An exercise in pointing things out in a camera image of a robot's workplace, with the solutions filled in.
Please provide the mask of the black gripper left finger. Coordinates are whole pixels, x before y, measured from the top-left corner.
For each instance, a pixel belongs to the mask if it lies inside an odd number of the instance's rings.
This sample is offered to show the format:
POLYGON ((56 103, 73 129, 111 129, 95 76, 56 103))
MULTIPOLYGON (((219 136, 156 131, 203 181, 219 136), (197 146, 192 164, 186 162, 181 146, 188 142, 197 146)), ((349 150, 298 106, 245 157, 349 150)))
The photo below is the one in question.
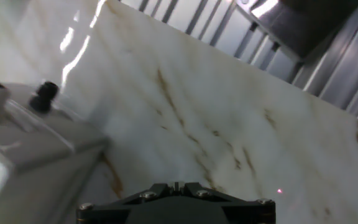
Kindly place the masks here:
POLYGON ((177 183, 153 184, 151 188, 116 202, 96 205, 83 203, 76 209, 76 224, 127 223, 127 218, 135 208, 150 205, 163 198, 172 197, 177 192, 177 183))

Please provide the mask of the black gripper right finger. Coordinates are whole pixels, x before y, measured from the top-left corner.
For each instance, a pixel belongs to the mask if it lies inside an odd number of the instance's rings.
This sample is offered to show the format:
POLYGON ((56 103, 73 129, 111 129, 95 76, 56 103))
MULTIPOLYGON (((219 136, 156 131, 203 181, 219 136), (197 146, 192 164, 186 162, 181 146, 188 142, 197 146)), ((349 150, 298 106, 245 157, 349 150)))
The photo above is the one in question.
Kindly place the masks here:
POLYGON ((179 211, 190 223, 276 222, 276 203, 272 199, 243 200, 197 182, 179 182, 178 196, 183 199, 179 211))

